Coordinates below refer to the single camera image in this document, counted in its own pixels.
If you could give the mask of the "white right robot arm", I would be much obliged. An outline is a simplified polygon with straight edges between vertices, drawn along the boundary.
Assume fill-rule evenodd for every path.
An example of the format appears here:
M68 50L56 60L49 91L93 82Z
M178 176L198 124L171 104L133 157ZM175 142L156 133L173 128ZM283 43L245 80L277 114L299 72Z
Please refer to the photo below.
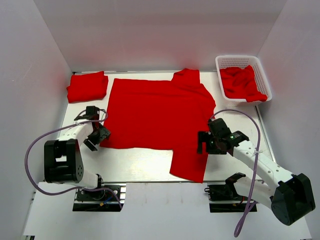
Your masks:
M244 173L235 173L224 184L211 184L205 188L212 201L252 200L269 208L284 225L290 226L316 208L310 179L303 173L293 174L259 153L254 144L241 131L219 136L211 132L198 132L197 152L226 155L240 160L263 183L252 183Z

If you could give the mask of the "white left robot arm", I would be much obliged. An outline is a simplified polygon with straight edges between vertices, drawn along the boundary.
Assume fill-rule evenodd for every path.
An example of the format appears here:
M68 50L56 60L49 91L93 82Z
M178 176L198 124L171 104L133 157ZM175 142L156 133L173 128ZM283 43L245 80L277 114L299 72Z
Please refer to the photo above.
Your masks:
M85 169L81 145L97 151L97 145L108 139L111 132L99 122L76 124L56 140L44 144L44 179L48 183L71 184L96 189L101 176Z

